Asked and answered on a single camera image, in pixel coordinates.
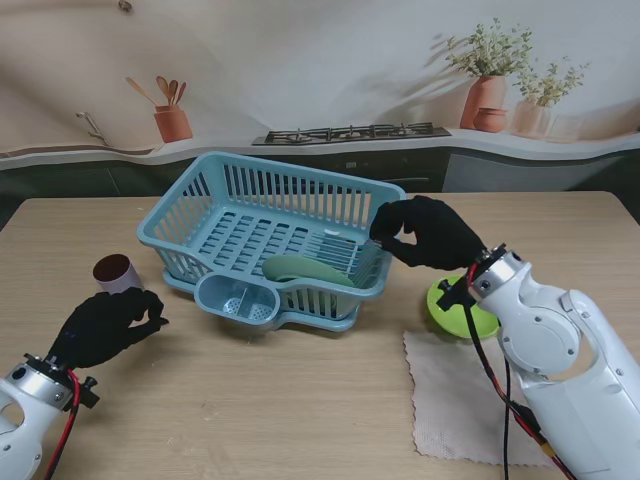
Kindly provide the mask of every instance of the vase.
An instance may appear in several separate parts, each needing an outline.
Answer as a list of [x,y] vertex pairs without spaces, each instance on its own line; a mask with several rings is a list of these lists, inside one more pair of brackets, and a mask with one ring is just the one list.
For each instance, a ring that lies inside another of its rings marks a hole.
[[480,77],[469,90],[464,104],[460,128],[473,130],[473,120],[480,108],[502,108],[507,94],[507,81],[504,77]]
[[156,107],[154,117],[165,143],[193,137],[187,116],[178,105]]
[[511,133],[520,137],[541,139],[551,122],[551,107],[522,101],[516,106]]
[[501,132],[507,126],[507,111],[501,108],[482,107],[478,110],[473,125],[482,132]]

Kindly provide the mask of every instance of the paper towel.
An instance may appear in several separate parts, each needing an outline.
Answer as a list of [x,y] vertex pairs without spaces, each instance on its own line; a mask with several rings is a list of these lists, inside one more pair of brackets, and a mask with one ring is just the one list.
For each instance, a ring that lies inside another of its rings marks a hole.
[[[413,436],[418,452],[448,459],[502,464],[504,403],[485,375],[473,345],[447,343],[432,333],[405,332],[407,361],[415,389]],[[495,338],[482,341],[505,387],[504,356]],[[526,405],[517,380],[511,398]],[[551,466],[511,416],[509,464]]]

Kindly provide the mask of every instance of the wooden table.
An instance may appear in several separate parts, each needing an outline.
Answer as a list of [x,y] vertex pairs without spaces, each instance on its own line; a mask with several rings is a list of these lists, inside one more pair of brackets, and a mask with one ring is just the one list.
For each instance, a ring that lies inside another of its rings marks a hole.
[[[507,242],[543,283],[591,295],[636,359],[640,229],[606,193],[442,194],[487,245]],[[0,365],[45,354],[97,287],[102,256],[131,257],[171,325],[91,371],[57,480],[500,479],[497,467],[420,456],[402,335],[424,330],[441,272],[395,262],[387,289],[345,334],[252,337],[167,288],[135,229],[155,198],[30,200],[0,232]],[[65,418],[51,429],[45,459]],[[560,478],[513,469],[516,479]]]

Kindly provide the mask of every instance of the paper cup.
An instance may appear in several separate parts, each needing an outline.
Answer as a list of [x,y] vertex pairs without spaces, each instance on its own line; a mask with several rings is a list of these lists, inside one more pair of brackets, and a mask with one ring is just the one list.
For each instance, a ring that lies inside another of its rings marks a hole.
[[142,289],[142,283],[131,261],[125,255],[115,253],[104,257],[93,267],[93,278],[107,293],[122,293],[130,287]]

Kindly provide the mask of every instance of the wall mural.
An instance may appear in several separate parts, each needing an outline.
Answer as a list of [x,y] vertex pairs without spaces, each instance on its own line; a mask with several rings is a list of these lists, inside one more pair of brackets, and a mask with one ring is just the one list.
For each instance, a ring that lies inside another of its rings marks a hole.
[[636,0],[124,3],[3,2],[0,152],[377,124],[532,150],[638,135]]

